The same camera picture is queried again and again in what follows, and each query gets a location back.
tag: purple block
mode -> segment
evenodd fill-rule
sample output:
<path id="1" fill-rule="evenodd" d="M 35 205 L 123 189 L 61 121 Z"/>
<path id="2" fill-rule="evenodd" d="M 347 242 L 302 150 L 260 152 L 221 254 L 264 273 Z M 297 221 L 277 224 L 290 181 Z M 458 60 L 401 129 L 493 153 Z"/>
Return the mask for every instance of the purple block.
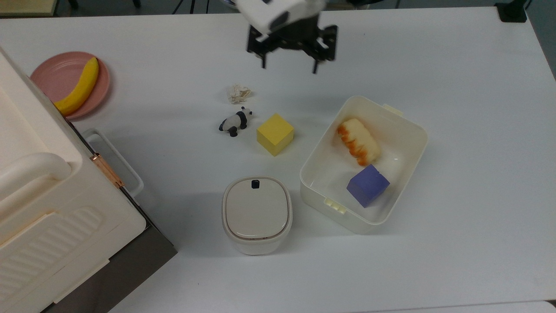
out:
<path id="1" fill-rule="evenodd" d="M 369 165 L 349 181 L 349 184 L 347 184 L 347 191 L 349 191 L 363 207 L 367 207 L 376 197 L 384 192 L 389 185 L 390 182 L 388 182 L 374 166 Z"/>

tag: fake bread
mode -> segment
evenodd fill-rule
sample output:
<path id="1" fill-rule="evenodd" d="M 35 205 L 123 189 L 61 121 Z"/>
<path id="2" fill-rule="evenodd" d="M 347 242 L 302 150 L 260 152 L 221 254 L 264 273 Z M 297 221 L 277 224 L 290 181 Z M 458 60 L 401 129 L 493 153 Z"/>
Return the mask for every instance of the fake bread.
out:
<path id="1" fill-rule="evenodd" d="M 380 146 L 358 119 L 343 122 L 337 132 L 359 165 L 366 167 L 380 156 Z"/>

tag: yellow cube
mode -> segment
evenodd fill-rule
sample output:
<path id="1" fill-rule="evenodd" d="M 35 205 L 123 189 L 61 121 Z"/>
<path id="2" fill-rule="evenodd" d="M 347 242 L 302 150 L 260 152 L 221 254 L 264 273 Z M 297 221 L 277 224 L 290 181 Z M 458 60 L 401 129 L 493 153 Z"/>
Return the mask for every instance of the yellow cube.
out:
<path id="1" fill-rule="evenodd" d="M 257 128 L 257 141 L 276 156 L 294 139 L 294 127 L 278 113 Z"/>

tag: panda toy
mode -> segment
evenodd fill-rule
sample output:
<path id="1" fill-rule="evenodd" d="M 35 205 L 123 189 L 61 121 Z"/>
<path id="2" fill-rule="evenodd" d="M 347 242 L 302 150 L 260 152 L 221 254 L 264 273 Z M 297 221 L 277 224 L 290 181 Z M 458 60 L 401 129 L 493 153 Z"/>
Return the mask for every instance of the panda toy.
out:
<path id="1" fill-rule="evenodd" d="M 247 121 L 249 121 L 252 116 L 253 112 L 242 106 L 241 111 L 225 119 L 218 129 L 220 131 L 227 131 L 230 133 L 231 137 L 235 137 L 237 136 L 237 129 L 245 129 L 245 127 L 247 127 Z"/>

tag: crumpled paper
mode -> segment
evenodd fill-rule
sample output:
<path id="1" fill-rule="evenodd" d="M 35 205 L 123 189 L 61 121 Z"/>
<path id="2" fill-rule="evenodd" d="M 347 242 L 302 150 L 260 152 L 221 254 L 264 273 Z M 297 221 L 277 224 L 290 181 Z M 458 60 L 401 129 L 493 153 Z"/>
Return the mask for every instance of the crumpled paper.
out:
<path id="1" fill-rule="evenodd" d="M 227 94 L 228 101 L 230 101 L 231 104 L 238 104 L 245 102 L 245 98 L 251 94 L 251 90 L 239 84 L 234 84 L 228 88 Z"/>

